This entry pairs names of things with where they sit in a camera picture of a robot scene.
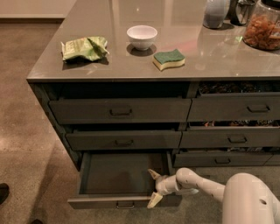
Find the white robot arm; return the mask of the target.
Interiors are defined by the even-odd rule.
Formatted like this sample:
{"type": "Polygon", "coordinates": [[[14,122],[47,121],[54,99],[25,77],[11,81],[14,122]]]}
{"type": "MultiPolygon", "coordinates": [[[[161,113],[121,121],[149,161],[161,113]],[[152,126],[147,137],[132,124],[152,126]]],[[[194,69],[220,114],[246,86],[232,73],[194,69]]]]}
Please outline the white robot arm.
{"type": "Polygon", "coordinates": [[[280,201],[256,176],[237,173],[225,185],[202,178],[188,168],[180,168],[172,176],[161,176],[149,169],[156,191],[148,208],[155,207],[168,194],[186,186],[198,188],[222,203],[222,224],[280,224],[280,201]]]}

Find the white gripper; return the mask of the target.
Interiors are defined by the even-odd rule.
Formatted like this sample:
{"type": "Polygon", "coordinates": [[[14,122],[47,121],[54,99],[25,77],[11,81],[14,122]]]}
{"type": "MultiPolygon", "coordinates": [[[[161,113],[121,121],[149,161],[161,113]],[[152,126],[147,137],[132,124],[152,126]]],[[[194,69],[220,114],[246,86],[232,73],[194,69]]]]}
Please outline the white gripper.
{"type": "Polygon", "coordinates": [[[152,169],[148,170],[151,177],[156,180],[156,190],[157,192],[154,192],[151,197],[150,201],[147,205],[148,208],[155,207],[163,198],[163,196],[175,193],[179,190],[179,185],[176,180],[176,176],[161,176],[156,171],[153,171],[152,169]]]}

